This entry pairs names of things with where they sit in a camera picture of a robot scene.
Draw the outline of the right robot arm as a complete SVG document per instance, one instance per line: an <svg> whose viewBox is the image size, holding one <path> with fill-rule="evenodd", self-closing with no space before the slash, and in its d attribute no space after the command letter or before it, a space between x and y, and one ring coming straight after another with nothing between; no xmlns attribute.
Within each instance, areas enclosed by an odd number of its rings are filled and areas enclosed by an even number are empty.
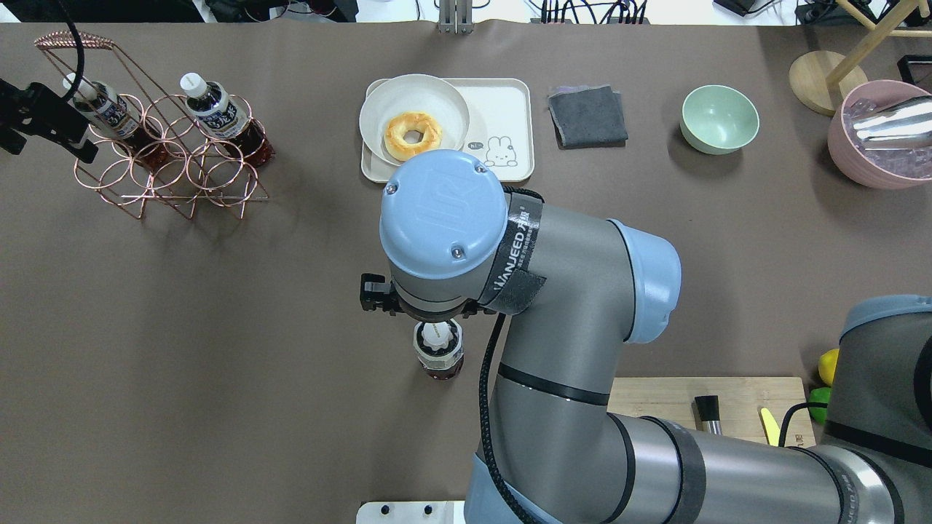
<svg viewBox="0 0 932 524"><path fill-rule="evenodd" d="M930 521L928 296L854 306L820 443L766 445L608 411L623 345L654 341L678 304L665 239L505 188L453 150L393 173L379 235L392 274L364 277L366 311L488 309L493 341L510 320L493 389L493 345L480 372L467 522Z"/></svg>

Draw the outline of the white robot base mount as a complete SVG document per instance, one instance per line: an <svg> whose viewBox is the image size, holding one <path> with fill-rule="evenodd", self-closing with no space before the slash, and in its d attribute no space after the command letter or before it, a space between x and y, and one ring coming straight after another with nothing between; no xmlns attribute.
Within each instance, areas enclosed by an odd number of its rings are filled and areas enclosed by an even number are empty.
<svg viewBox="0 0 932 524"><path fill-rule="evenodd" d="M463 501L370 501L356 523L465 523Z"/></svg>

